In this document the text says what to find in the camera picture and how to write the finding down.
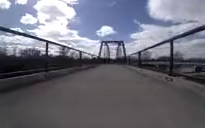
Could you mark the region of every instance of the bridge tower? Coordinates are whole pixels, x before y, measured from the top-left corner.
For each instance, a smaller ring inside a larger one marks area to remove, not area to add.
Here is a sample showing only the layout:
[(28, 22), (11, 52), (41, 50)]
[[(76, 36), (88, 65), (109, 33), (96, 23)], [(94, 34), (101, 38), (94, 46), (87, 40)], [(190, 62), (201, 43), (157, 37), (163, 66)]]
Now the bridge tower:
[(117, 45), (115, 61), (127, 62), (127, 55), (124, 41), (102, 41), (99, 51), (99, 57), (102, 58), (102, 50), (104, 49), (104, 59), (111, 60), (111, 51), (109, 44)]

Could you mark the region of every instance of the concrete curb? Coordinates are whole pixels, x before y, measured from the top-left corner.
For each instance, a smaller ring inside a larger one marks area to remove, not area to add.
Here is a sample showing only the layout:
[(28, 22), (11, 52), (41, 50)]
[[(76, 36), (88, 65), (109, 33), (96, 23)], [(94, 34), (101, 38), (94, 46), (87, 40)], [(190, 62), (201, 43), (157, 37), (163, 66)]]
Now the concrete curb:
[(160, 72), (155, 72), (155, 71), (151, 71), (147, 69), (137, 68), (137, 67), (133, 67), (129, 65), (126, 65), (125, 67), (139, 73), (142, 76), (150, 77), (152, 79), (167, 81), (170, 83), (170, 85), (173, 85), (177, 88), (181, 88), (183, 90), (188, 90), (188, 91), (193, 91), (205, 97), (205, 85), (203, 84), (189, 81), (182, 77), (170, 77), (167, 74), (163, 74)]
[(12, 90), (13, 88), (22, 88), (38, 82), (50, 80), (60, 76), (69, 75), (74, 72), (94, 68), (96, 65), (67, 68), (62, 70), (50, 71), (48, 73), (36, 73), (31, 75), (24, 75), (19, 77), (7, 78), (0, 80), (0, 92), (4, 90)]

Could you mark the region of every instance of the sky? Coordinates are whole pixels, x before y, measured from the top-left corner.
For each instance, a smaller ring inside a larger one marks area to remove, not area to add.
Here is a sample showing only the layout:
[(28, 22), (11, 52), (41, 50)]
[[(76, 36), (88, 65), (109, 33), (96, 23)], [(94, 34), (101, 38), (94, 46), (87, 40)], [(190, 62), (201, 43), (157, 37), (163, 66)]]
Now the sky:
[[(93, 54), (101, 40), (123, 40), (130, 54), (203, 24), (205, 0), (0, 0), (0, 26)], [(205, 57), (205, 32), (176, 42), (176, 51)], [(5, 34), (0, 45), (42, 47)]]

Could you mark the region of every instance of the guardrail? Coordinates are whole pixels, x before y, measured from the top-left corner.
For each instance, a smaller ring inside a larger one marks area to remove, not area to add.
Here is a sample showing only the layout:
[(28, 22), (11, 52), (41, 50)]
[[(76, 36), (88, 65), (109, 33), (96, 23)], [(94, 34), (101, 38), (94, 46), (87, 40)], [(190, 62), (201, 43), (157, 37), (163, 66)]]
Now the guardrail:
[(96, 63), (97, 55), (0, 26), (0, 79)]
[[(182, 34), (176, 35), (170, 39), (159, 42), (153, 46), (150, 46), (148, 48), (132, 53), (128, 56), (128, 62), (130, 65), (135, 65), (137, 67), (152, 67), (152, 68), (157, 68), (161, 70), (166, 70), (168, 71), (168, 74), (170, 76), (174, 76), (175, 74), (182, 73), (182, 72), (176, 71), (176, 69), (179, 69), (179, 67), (177, 67), (178, 65), (180, 65), (179, 63), (205, 63), (205, 58), (202, 56), (200, 56), (200, 58), (193, 58), (193, 57), (184, 58), (183, 54), (177, 52), (177, 50), (179, 51), (182, 50), (185, 44), (189, 44), (189, 42), (191, 41), (191, 38), (197, 38), (198, 35), (196, 34), (199, 34), (199, 32), (203, 32), (203, 31), (205, 31), (205, 25), (199, 26), (197, 28), (194, 28)], [(201, 37), (199, 38), (201, 40), (205, 39), (204, 34), (203, 35), (200, 34), (199, 37)], [(151, 57), (152, 52), (157, 50), (157, 52), (154, 55), (154, 56), (157, 56), (158, 54), (161, 54), (159, 52), (161, 52), (162, 49), (165, 49), (165, 51), (163, 51), (163, 54), (166, 54), (166, 56), (163, 56), (160, 58)], [(193, 55), (193, 52), (196, 52), (196, 50), (188, 48), (184, 52), (191, 52), (191, 54)]]

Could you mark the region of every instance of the bridge deck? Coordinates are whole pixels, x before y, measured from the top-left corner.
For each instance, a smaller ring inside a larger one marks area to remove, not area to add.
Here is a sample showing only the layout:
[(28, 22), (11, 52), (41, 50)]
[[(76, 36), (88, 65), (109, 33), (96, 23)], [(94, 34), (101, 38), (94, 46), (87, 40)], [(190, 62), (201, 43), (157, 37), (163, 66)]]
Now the bridge deck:
[(104, 65), (1, 95), (0, 128), (205, 128), (205, 98)]

